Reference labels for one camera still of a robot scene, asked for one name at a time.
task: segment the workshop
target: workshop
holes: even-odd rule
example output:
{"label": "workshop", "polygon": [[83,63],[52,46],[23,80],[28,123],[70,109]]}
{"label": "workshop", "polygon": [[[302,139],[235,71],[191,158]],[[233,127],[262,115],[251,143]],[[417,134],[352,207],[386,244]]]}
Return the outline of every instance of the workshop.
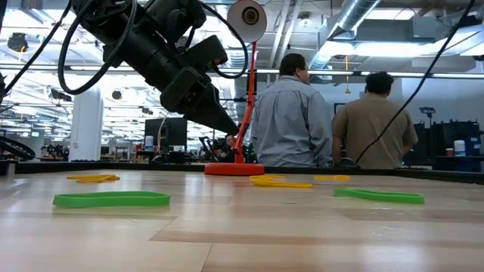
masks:
{"label": "workshop", "polygon": [[484,0],[0,0],[0,271],[484,271]]}

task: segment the black wire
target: black wire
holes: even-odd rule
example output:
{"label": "black wire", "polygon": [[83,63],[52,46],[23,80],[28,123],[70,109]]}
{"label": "black wire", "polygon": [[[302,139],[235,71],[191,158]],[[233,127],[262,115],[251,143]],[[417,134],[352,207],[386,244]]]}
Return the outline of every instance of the black wire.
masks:
{"label": "black wire", "polygon": [[188,38],[187,38],[185,45],[180,46],[179,48],[176,48],[176,51],[178,53],[184,53],[185,51],[188,50],[188,48],[190,47],[191,41],[194,39],[195,30],[196,29],[194,27],[191,27],[190,34],[188,34]]}
{"label": "black wire", "polygon": [[20,69],[20,72],[17,75],[15,75],[14,79],[12,79],[12,81],[10,81],[10,83],[7,86],[7,88],[5,89],[5,94],[8,94],[8,92],[15,86],[15,84],[20,79],[20,77],[22,77],[22,75],[29,69],[30,65],[32,65],[32,63],[34,61],[36,61],[37,57],[39,57],[39,55],[42,53],[42,51],[44,51],[45,46],[47,46],[47,44],[51,41],[52,37],[56,33],[57,29],[62,25],[62,20],[69,13],[70,6],[71,6],[71,1],[69,0],[69,3],[67,3],[67,6],[64,9],[64,12],[62,13],[62,15],[60,16],[59,21],[55,23],[55,25],[52,28],[51,32],[47,35],[47,37],[45,38],[45,40],[39,46],[39,48],[37,49],[37,51],[35,52],[35,54],[25,63],[25,65],[22,67],[22,69]]}
{"label": "black wire", "polygon": [[69,87],[67,87],[66,79],[64,78],[64,64],[66,62],[67,50],[69,49],[70,40],[73,37],[74,32],[77,29],[77,26],[80,24],[81,20],[87,14],[87,12],[91,8],[91,6],[96,2],[97,2],[96,0],[89,0],[82,7],[81,11],[76,16],[76,19],[73,21],[72,25],[70,25],[69,30],[67,30],[66,37],[64,38],[64,42],[62,43],[62,47],[60,48],[59,64],[57,65],[57,73],[59,75],[58,77],[59,77],[60,86],[68,94],[72,94],[72,95],[81,94],[81,93],[89,90],[96,83],[98,83],[99,79],[101,79],[101,77],[104,76],[104,74],[107,72],[109,67],[114,63],[119,49],[121,48],[124,41],[126,40],[126,37],[128,37],[128,34],[131,31],[131,28],[135,24],[135,15],[136,15],[136,8],[138,7],[138,3],[136,2],[136,0],[132,0],[131,14],[129,15],[129,19],[128,19],[128,23],[126,24],[126,28],[124,29],[123,34],[119,38],[116,46],[111,51],[111,54],[107,58],[106,62],[101,66],[99,71],[97,71],[95,73],[95,75],[91,79],[89,79],[89,81],[87,81],[81,87],[79,87],[75,90],[71,90]]}
{"label": "black wire", "polygon": [[213,8],[211,8],[207,4],[205,4],[203,2],[200,2],[200,3],[202,4],[203,8],[210,11],[211,14],[215,15],[215,17],[217,17],[219,20],[221,20],[230,29],[230,31],[234,34],[235,38],[237,38],[237,40],[239,40],[240,44],[242,45],[242,49],[244,50],[244,67],[242,68],[242,70],[237,75],[231,76],[231,75],[227,75],[225,73],[222,73],[217,66],[214,66],[213,70],[215,71],[215,73],[217,73],[217,75],[219,75],[219,76],[221,76],[222,78],[225,78],[225,79],[238,79],[238,78],[240,78],[241,76],[243,76],[245,74],[245,72],[247,70],[247,65],[249,63],[249,54],[247,53],[247,46],[245,46],[245,43],[242,40],[242,38],[240,37],[239,33],[237,33],[237,31],[235,31],[235,29],[230,25],[230,23],[227,22],[226,19],[224,19],[224,17],[222,17],[217,11],[215,11]]}
{"label": "black wire", "polygon": [[474,2],[476,0],[470,0],[469,5],[466,7],[465,11],[463,12],[459,22],[454,26],[450,34],[448,35],[448,38],[445,40],[444,45],[440,48],[439,52],[437,53],[436,57],[434,57],[432,63],[430,64],[429,68],[425,72],[425,74],[422,77],[422,80],[418,84],[417,88],[415,89],[414,93],[407,99],[407,101],[403,104],[403,106],[400,108],[398,112],[391,118],[390,122],[385,126],[383,131],[378,135],[378,137],[372,141],[369,145],[366,146],[366,148],[361,152],[360,156],[357,158],[355,161],[356,163],[359,162],[359,160],[363,157],[363,155],[372,147],[374,144],[376,144],[385,134],[385,132],[388,130],[388,128],[391,126],[393,121],[397,119],[399,114],[407,107],[407,105],[414,99],[414,97],[417,95],[419,90],[422,88],[422,85],[424,85],[425,80],[430,76],[430,72],[432,72],[432,68],[436,65],[437,60],[439,59],[440,55],[445,51],[445,48],[447,47],[448,43],[452,40],[452,37],[454,37],[455,33],[458,31],[460,25],[464,22],[465,18],[469,14],[470,9],[474,6]]}

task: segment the person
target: person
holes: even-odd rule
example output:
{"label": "person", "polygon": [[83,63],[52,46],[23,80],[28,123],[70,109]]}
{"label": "person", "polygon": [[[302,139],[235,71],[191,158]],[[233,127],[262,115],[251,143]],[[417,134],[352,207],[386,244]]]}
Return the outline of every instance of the person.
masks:
{"label": "person", "polygon": [[220,162],[235,162],[235,154],[232,148],[235,145],[234,135],[227,134],[225,136],[225,144],[221,148]]}
{"label": "person", "polygon": [[[374,141],[399,111],[400,106],[388,101],[393,78],[386,72],[372,73],[366,78],[367,93],[348,103],[333,119],[333,160],[341,159],[344,140],[346,156],[356,161],[361,152]],[[397,168],[402,157],[417,143],[417,134],[410,114],[404,110],[383,137],[360,158],[362,168]]]}
{"label": "person", "polygon": [[309,85],[304,57],[285,56],[279,76],[256,101],[251,138],[258,162],[277,167],[329,167],[330,113],[321,94]]}

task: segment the red lamp base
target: red lamp base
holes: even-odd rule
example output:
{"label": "red lamp base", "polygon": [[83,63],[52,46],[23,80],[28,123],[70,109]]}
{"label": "red lamp base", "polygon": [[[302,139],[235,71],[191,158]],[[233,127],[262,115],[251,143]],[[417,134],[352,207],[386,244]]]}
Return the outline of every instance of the red lamp base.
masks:
{"label": "red lamp base", "polygon": [[217,163],[205,165],[205,175],[251,176],[263,175],[264,166],[256,163]]}

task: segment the white container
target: white container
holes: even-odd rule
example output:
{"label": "white container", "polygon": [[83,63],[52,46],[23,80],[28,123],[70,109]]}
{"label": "white container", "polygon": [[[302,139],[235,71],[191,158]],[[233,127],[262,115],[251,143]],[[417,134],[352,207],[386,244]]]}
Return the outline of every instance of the white container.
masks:
{"label": "white container", "polygon": [[146,136],[146,138],[144,139],[144,149],[153,150],[153,141],[154,141],[153,136]]}
{"label": "white container", "polygon": [[454,141],[454,156],[466,156],[466,142],[463,140]]}

